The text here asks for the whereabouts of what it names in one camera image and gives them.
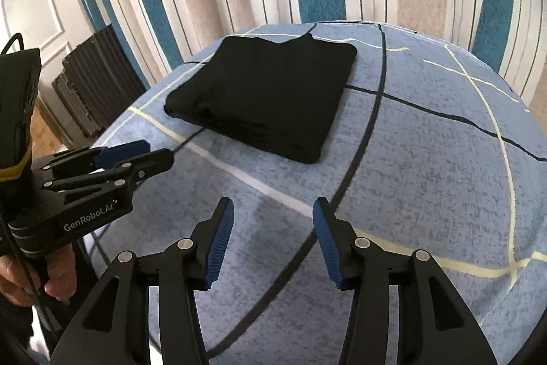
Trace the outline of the black pants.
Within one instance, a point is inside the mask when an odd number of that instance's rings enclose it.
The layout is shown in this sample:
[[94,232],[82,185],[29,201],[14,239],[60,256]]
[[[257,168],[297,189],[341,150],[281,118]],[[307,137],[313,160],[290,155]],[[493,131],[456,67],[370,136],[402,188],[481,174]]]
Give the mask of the black pants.
[[314,164],[356,59],[349,43],[309,33],[282,42],[227,37],[166,98],[167,115],[259,150]]

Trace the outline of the dark radiator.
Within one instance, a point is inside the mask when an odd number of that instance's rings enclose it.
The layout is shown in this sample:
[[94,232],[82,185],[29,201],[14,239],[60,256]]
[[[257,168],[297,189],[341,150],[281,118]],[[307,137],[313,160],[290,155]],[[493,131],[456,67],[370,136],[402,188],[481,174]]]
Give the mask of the dark radiator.
[[52,86],[86,139],[101,135],[146,91],[110,25],[63,58]]

